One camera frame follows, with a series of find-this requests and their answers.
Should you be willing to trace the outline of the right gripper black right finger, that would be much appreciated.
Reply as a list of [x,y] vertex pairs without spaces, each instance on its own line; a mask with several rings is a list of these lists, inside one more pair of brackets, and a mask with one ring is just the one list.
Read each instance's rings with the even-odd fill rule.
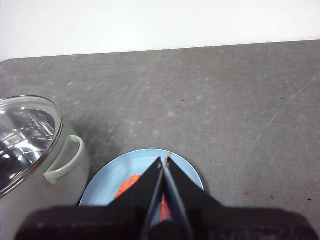
[[208,240],[205,215],[224,206],[197,186],[170,156],[164,161],[164,184],[172,218],[181,225],[186,238]]

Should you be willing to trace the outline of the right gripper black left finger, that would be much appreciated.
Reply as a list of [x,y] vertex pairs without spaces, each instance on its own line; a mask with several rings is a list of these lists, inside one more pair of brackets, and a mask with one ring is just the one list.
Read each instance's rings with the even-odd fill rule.
[[109,240],[146,240],[162,193],[163,163],[158,157],[140,179],[111,202]]

